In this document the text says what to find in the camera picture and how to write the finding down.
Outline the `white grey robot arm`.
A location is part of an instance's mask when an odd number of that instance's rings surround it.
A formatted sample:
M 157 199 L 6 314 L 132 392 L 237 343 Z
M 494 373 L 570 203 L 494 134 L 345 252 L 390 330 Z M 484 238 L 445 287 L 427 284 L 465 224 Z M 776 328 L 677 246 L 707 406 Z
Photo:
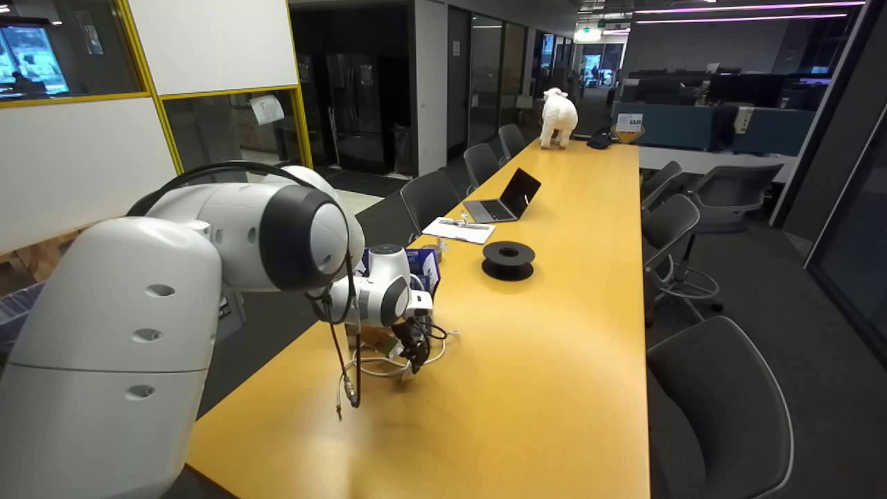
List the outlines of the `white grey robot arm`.
M 314 169 L 187 169 L 82 230 L 43 281 L 0 378 L 0 499 L 161 499 L 229 291 L 301 291 L 357 328 L 412 299 L 406 256 L 372 252 Z

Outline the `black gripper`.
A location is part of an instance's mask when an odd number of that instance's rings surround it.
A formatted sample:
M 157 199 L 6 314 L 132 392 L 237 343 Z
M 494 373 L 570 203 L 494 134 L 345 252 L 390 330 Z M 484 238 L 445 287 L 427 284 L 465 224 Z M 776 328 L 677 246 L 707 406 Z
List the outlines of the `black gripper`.
M 417 373 L 429 359 L 431 320 L 427 314 L 412 314 L 397 328 L 402 342 L 402 355 L 411 360 L 411 373 Z

